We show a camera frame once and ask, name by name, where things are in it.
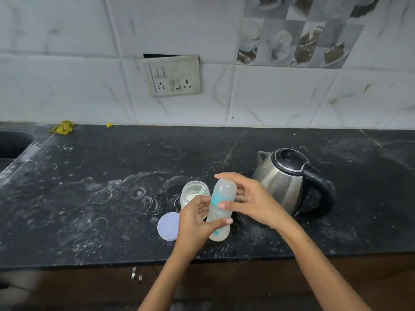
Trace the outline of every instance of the yellow rag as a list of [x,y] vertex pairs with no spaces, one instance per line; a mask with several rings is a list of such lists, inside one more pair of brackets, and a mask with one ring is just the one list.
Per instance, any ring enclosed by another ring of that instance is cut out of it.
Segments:
[[68,121],[68,120],[65,120],[65,121],[62,121],[61,125],[55,126],[49,132],[50,133],[59,133],[59,134],[62,134],[62,135],[66,135],[66,134],[68,134],[72,131],[73,131],[73,123]]

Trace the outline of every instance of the black kettle lid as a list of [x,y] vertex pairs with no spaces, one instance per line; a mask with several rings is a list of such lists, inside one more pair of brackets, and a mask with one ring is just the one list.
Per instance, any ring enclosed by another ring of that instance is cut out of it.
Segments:
[[288,173],[301,173],[308,159],[299,151],[291,148],[280,148],[274,151],[272,161],[279,170]]

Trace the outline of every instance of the person's left hand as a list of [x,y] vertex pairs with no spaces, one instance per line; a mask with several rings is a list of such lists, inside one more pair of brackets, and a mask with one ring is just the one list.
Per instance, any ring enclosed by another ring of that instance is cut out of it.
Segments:
[[179,231],[174,249],[192,260],[209,236],[216,230],[232,224],[232,218],[219,218],[206,223],[202,218],[209,212],[210,197],[196,195],[179,214]]

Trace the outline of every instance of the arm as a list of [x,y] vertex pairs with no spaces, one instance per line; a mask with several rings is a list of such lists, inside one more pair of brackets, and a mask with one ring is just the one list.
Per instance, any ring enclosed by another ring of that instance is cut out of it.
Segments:
[[176,287],[187,266],[216,229],[232,224],[232,218],[206,223],[202,218],[209,211],[210,197],[197,195],[179,216],[179,232],[174,249],[138,311],[167,311]]
[[248,215],[277,230],[288,243],[324,311],[370,311],[363,299],[345,281],[301,226],[256,180],[238,173],[221,173],[216,178],[236,182],[239,202],[221,202],[217,207]]

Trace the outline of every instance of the granite countertop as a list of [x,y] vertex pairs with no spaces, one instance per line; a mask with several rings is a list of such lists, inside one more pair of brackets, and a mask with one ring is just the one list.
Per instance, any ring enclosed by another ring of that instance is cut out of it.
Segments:
[[[0,124],[35,143],[0,173],[0,269],[163,263],[157,222],[187,182],[212,192],[222,171],[249,175],[257,151],[294,148],[334,183],[335,207],[305,231],[329,256],[414,252],[415,131]],[[305,207],[317,203],[311,192]],[[293,257],[277,232],[240,214],[195,262]]]

